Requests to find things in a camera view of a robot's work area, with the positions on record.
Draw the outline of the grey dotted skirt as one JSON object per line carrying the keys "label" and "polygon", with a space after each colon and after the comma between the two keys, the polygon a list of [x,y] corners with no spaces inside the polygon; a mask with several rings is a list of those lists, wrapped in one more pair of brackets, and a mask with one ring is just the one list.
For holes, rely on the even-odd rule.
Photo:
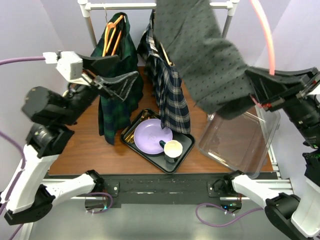
{"label": "grey dotted skirt", "polygon": [[250,67],[222,37],[210,1],[158,0],[153,34],[206,114],[231,120],[254,106]]}

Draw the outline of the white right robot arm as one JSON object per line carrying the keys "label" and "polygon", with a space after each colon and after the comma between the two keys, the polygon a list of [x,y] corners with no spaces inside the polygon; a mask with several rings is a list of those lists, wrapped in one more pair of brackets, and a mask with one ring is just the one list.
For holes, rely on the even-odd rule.
{"label": "white right robot arm", "polygon": [[212,188],[233,197],[241,194],[264,209],[268,220],[291,240],[311,240],[320,234],[320,88],[316,67],[269,70],[250,67],[245,74],[254,87],[254,98],[265,111],[283,110],[314,151],[303,153],[306,187],[301,197],[277,192],[237,170],[216,180]]}

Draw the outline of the navy white plaid skirt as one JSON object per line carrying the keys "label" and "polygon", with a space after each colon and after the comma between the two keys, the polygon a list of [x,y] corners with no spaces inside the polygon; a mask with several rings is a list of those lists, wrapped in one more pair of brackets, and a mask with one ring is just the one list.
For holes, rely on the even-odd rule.
{"label": "navy white plaid skirt", "polygon": [[137,52],[144,60],[144,74],[151,81],[153,95],[159,108],[161,127],[189,134],[191,118],[182,90],[182,79],[174,66],[167,64],[160,42],[154,35],[156,11],[152,10]]}

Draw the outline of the pink hanger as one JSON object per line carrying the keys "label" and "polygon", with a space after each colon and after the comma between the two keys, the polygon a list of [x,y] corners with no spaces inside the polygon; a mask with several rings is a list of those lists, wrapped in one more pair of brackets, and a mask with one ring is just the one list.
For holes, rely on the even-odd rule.
{"label": "pink hanger", "polygon": [[260,1],[251,0],[250,2],[263,29],[267,50],[268,50],[269,74],[274,76],[275,69],[276,69],[276,58],[275,58],[275,49],[274,49],[274,43],[273,43],[270,25]]}

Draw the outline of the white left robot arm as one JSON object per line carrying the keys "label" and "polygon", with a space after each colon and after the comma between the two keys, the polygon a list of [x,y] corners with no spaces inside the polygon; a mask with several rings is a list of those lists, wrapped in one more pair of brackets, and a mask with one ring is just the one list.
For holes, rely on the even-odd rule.
{"label": "white left robot arm", "polygon": [[51,209],[79,195],[101,196],[104,179],[94,170],[66,181],[44,185],[47,171],[74,135],[70,129],[98,96],[124,101],[139,73],[104,77],[120,61],[117,55],[87,57],[73,51],[45,52],[39,60],[54,64],[70,84],[64,94],[42,86],[26,95],[22,112],[32,121],[20,163],[0,194],[0,213],[9,225],[33,223]]}

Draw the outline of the beige hanger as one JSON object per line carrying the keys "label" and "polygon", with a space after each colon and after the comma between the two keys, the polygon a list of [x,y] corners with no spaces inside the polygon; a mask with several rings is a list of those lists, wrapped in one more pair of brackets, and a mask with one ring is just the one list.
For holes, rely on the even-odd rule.
{"label": "beige hanger", "polygon": [[169,66],[174,66],[174,63],[170,61],[170,59],[169,59],[169,57],[168,57],[168,55],[167,55],[167,53],[165,51],[165,48],[164,48],[163,44],[161,42],[159,42],[159,45],[160,45],[160,47],[162,49],[162,52],[163,52],[163,55],[164,55],[164,58],[165,58],[167,64]]}

